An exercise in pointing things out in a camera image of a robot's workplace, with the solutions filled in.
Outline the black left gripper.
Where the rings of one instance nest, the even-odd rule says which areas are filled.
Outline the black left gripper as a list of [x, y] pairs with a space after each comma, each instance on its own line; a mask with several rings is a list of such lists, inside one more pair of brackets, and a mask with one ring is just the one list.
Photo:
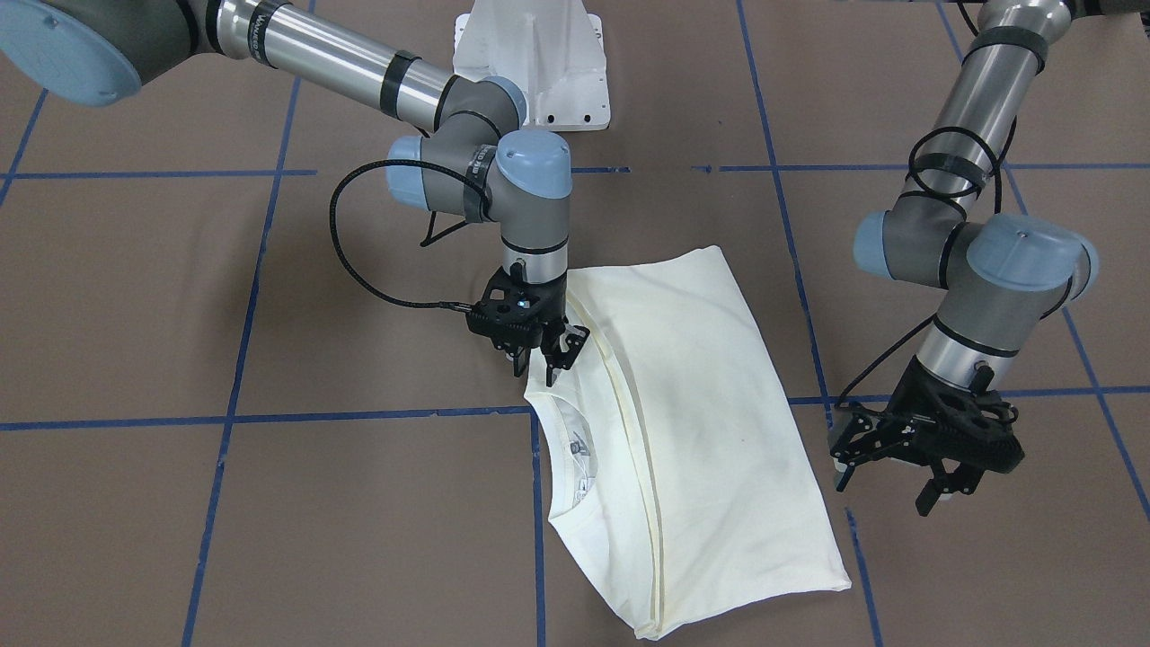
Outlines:
[[[1022, 462], [1022, 442], [1012, 429], [1017, 417], [999, 392], [958, 388], [911, 359], [885, 411], [835, 406], [828, 437], [839, 471], [835, 490], [844, 492], [857, 467], [875, 460], [928, 465], [931, 479], [915, 502], [917, 515], [927, 517], [944, 496], [974, 494], [986, 471], [1011, 473]], [[948, 471], [943, 459], [959, 464]]]

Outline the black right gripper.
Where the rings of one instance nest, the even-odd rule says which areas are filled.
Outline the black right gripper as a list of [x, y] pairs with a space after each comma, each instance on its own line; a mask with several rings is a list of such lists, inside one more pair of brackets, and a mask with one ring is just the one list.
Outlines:
[[496, 348], [508, 351], [514, 377], [526, 375], [531, 349], [542, 348], [546, 386], [570, 371], [590, 337], [586, 326], [574, 326], [564, 314], [567, 274], [553, 282], [528, 283], [521, 270], [496, 270], [483, 296], [465, 315], [473, 334], [489, 337]]

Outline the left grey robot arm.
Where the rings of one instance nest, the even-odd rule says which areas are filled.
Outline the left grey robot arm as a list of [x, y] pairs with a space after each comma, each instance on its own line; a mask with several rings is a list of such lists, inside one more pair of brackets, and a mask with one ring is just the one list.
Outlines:
[[1023, 460], [1018, 410], [1000, 384], [1038, 321], [1084, 295], [1101, 274], [1087, 238], [1046, 219], [995, 208], [1003, 169], [1032, 83], [1052, 46], [1087, 1], [988, 1], [960, 74], [931, 131], [908, 151], [904, 187], [891, 208], [871, 213], [854, 234], [854, 263], [880, 278], [944, 291], [937, 310], [913, 328], [923, 342], [883, 409], [842, 390], [828, 452], [845, 491], [854, 471], [877, 460], [922, 465], [931, 478], [917, 495], [927, 516], [945, 496], [973, 494], [986, 473]]

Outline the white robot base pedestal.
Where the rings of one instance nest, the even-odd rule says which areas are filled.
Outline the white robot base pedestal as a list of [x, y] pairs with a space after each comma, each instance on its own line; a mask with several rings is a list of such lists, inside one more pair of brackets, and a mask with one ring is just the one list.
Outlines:
[[582, 1], [476, 1], [455, 20], [455, 74], [499, 76], [526, 97], [522, 128], [610, 128], [601, 20]]

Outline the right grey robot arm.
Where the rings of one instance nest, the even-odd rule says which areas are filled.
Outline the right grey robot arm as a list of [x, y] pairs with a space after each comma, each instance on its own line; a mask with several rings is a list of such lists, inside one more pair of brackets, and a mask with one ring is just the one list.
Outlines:
[[342, 267], [374, 296], [383, 291], [342, 251], [342, 192], [376, 169], [402, 205], [500, 226], [503, 262], [477, 302], [431, 300], [463, 313], [526, 373], [532, 351], [549, 386], [588, 342], [566, 315], [572, 153], [549, 131], [526, 130], [526, 97], [509, 79], [465, 79], [408, 51], [320, 18], [290, 1], [3, 1], [3, 54], [70, 102], [103, 107], [139, 93], [181, 62], [214, 52], [288, 71], [416, 128], [385, 160], [334, 188], [329, 228]]

